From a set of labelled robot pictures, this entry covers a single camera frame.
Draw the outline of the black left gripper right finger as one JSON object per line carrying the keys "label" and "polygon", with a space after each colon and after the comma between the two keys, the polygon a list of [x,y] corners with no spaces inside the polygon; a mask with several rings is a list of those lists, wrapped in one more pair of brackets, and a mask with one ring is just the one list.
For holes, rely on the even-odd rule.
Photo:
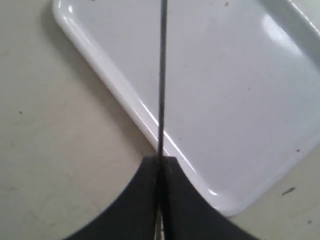
{"label": "black left gripper right finger", "polygon": [[166,240],[255,239],[208,204],[175,157],[160,160],[159,206]]}

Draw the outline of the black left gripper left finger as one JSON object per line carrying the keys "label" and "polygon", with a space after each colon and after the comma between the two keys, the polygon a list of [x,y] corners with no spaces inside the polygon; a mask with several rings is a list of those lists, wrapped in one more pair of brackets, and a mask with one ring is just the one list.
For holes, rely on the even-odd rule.
{"label": "black left gripper left finger", "polygon": [[156,156],[142,159],[116,200],[67,240],[153,240],[158,211]]}

